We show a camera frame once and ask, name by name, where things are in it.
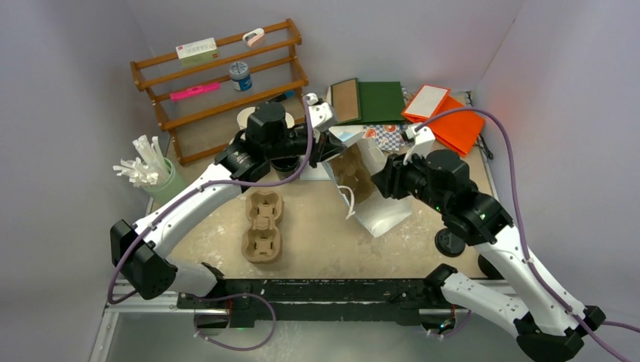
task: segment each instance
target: wooden spice rack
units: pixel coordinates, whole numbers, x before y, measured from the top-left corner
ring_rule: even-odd
[[[195,153],[194,155],[183,155],[182,149],[180,148],[180,141],[178,140],[177,132],[176,132],[176,129],[178,127],[184,126],[185,124],[191,124],[193,122],[200,121],[204,118],[211,117],[212,115],[217,115],[221,112],[226,112],[231,109],[236,109],[238,107],[246,106],[248,104],[255,103],[267,98],[272,98],[279,94],[283,94],[286,91],[294,91],[298,96],[298,98],[300,99],[300,102],[302,103],[302,87],[308,85],[309,80],[306,77],[306,73],[302,69],[302,66],[300,65],[300,62],[298,61],[298,58],[296,55],[295,46],[302,44],[302,37],[300,36],[300,32],[298,31],[298,28],[294,24],[293,20],[286,19],[286,21],[282,23],[266,26],[266,27],[263,27],[263,29],[265,33],[286,29],[288,31],[289,36],[287,40],[284,40],[284,41],[279,41],[274,44],[268,44],[261,48],[245,51],[244,53],[240,53],[240,54],[236,54],[228,57],[221,57],[219,60],[215,60],[210,63],[201,64],[199,66],[193,66],[187,69],[182,69],[178,72],[173,72],[171,74],[163,75],[161,77],[157,77],[153,79],[145,79],[143,77],[141,69],[148,68],[150,66],[157,66],[158,64],[170,62],[172,60],[177,60],[178,56],[176,52],[164,54],[159,57],[155,57],[147,60],[142,60],[140,62],[131,62],[131,74],[133,75],[134,83],[139,91],[141,92],[145,91],[149,96],[149,99],[151,100],[151,104],[155,111],[155,116],[158,119],[158,126],[160,127],[160,129],[166,130],[171,136],[171,142],[174,145],[174,148],[176,150],[176,156],[180,164],[182,165],[188,164],[189,162],[197,161],[201,158],[215,155],[220,151],[222,151],[228,145],[228,143],[216,146],[212,149],[207,149],[202,152]],[[218,48],[220,48],[224,45],[242,41],[243,35],[244,33],[233,35],[227,38],[216,39],[216,45],[218,46]],[[254,74],[257,72],[261,72],[263,70],[271,69],[273,67],[281,66],[286,63],[289,63],[291,66],[291,75],[292,75],[293,81],[278,87],[274,87],[269,90],[259,92],[257,94],[252,94],[250,96],[234,100],[232,102],[216,105],[209,109],[205,109],[203,111],[193,113],[191,115],[170,119],[165,108],[162,106],[163,101],[169,100],[171,98],[170,93],[155,94],[155,92],[152,89],[152,86],[155,86],[158,84],[162,84],[168,81],[173,81],[182,77],[186,77],[188,75],[192,75],[197,72],[202,72],[207,69],[213,69],[218,66],[224,66],[226,64],[230,64],[230,63],[243,60],[249,57],[254,57],[258,54],[264,54],[269,51],[274,51],[275,49],[284,48],[284,47],[288,47],[288,50],[289,50],[287,57],[274,60],[272,62],[260,64],[258,66],[252,66],[250,68],[250,71],[251,71],[251,74]],[[193,84],[189,87],[185,87],[185,88],[174,90],[174,91],[184,91],[191,87],[196,87],[199,85],[205,85],[205,84],[210,84],[215,82],[222,83],[228,80],[230,80],[229,75],[225,75],[219,78],[203,81],[201,83]]]

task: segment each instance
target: white paper bag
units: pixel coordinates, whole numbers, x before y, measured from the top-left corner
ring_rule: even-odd
[[[386,156],[380,151],[373,139],[360,139],[351,147],[358,147],[362,155],[362,163],[369,176],[378,173],[384,168]],[[322,165],[325,167],[331,180],[336,184],[336,192],[340,192],[337,188],[338,180],[331,167],[331,162],[323,162]],[[340,192],[340,194],[343,196],[345,203],[349,204],[349,198],[342,192]],[[353,210],[355,212],[354,217],[374,238],[377,238],[409,217],[411,215],[411,206],[411,198],[404,198],[402,200],[383,198],[374,186],[373,191],[366,199],[355,203]]]

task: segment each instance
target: green cup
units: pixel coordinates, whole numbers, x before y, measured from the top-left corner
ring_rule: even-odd
[[[167,180],[161,185],[142,186],[142,189],[151,195],[153,200],[161,206],[168,203],[172,198],[175,198],[176,195],[187,187],[187,184],[174,167],[174,164],[167,158],[165,158],[165,163],[169,169],[169,177]]]

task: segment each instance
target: white box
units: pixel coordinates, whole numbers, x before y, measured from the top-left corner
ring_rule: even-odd
[[[213,38],[194,41],[193,43],[176,47],[176,53],[182,66],[197,66],[209,63],[220,56],[218,46]]]

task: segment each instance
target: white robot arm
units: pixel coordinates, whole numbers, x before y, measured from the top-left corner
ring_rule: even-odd
[[[605,321],[602,310],[575,299],[529,249],[524,253],[511,216],[496,199],[478,191],[469,179],[469,165],[451,150],[430,151],[435,137],[428,127],[411,126],[405,138],[413,143],[411,149],[389,156],[384,169],[371,177],[376,187],[385,197],[412,195],[438,211],[445,226],[477,249],[518,297],[483,287],[445,264],[426,277],[427,289],[501,326],[535,361],[573,358],[586,335],[576,318],[595,330]],[[529,263],[535,264],[541,279],[562,296],[569,310],[537,280]]]
[[[336,123],[331,106],[318,100],[315,94],[307,99],[314,133],[310,164],[314,165],[339,155],[345,148],[328,132]],[[245,139],[236,137],[216,157],[215,163],[173,201],[137,220],[133,227],[124,220],[112,227],[114,265],[132,242],[143,236],[143,242],[122,267],[122,274],[143,298],[154,298],[165,290],[207,296],[222,278],[222,273],[210,265],[181,263],[169,255],[207,215],[245,190],[227,184],[212,186],[212,180],[255,182],[269,171],[270,159],[304,153],[306,130],[296,127],[287,130],[284,109],[276,104],[258,106],[250,116]],[[501,326],[535,361],[571,359],[582,347],[586,332],[543,288],[528,263],[535,263],[541,278],[593,330],[604,322],[604,313],[569,294],[530,251],[529,259],[525,258],[511,216],[497,200],[478,191],[469,179],[469,166],[457,154],[450,150],[430,151],[435,138],[428,127],[409,127],[405,137],[413,143],[409,151],[389,156],[385,167],[371,177],[380,193],[397,199],[411,195],[437,210],[451,232],[495,266],[518,297],[483,287],[444,264],[425,278],[427,293],[469,308]],[[158,215],[163,216],[162,220],[154,223]]]
[[[306,99],[313,129],[309,164],[314,167],[346,147],[328,131],[337,123],[331,106],[315,94],[307,94]],[[142,237],[122,264],[121,273],[144,299],[155,298],[166,290],[207,296],[222,273],[205,263],[172,259],[171,251],[206,216],[246,189],[220,181],[255,183],[269,172],[270,160],[303,155],[307,140],[305,127],[287,129],[282,105],[260,104],[249,116],[247,129],[239,132],[215,162],[178,196],[132,226],[120,220],[111,228],[113,264],[117,266],[126,250]]]

